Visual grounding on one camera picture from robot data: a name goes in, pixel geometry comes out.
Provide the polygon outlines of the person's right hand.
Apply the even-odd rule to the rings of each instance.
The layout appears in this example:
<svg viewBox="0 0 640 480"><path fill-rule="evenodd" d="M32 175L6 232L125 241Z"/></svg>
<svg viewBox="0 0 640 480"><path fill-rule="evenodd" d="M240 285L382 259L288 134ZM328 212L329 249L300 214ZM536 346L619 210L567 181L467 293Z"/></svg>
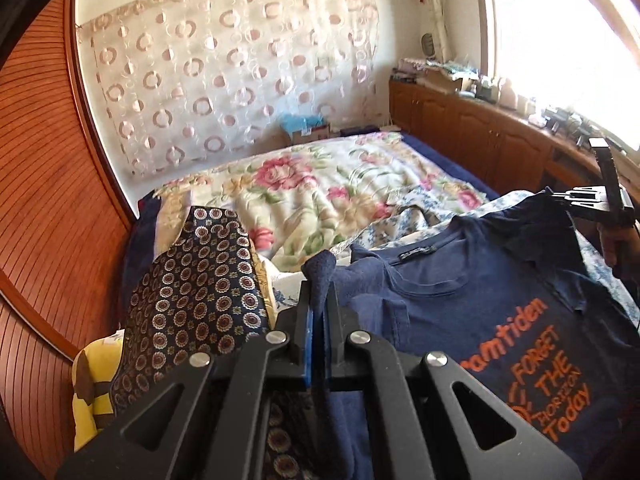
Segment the person's right hand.
<svg viewBox="0 0 640 480"><path fill-rule="evenodd" d="M614 276L621 280L639 281L639 222L633 226L599 226L603 258Z"/></svg>

